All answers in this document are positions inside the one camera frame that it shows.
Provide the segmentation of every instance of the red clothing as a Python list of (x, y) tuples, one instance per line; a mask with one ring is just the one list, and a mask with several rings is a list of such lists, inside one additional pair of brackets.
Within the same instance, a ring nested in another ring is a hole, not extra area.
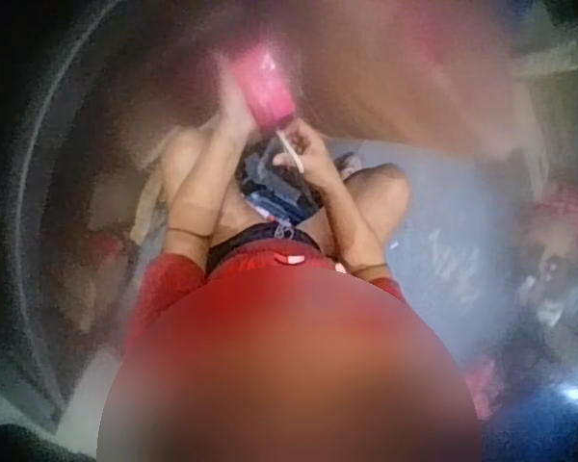
[[(228, 277), (245, 270), (287, 265), (286, 257), (301, 255), (300, 265), (335, 270), (334, 263), (308, 244), (268, 239), (235, 249), (207, 280)], [(182, 255), (164, 254), (147, 269), (139, 300), (127, 333), (127, 349), (167, 310), (207, 282), (203, 270)], [(398, 283), (380, 278), (371, 283), (405, 302)]]

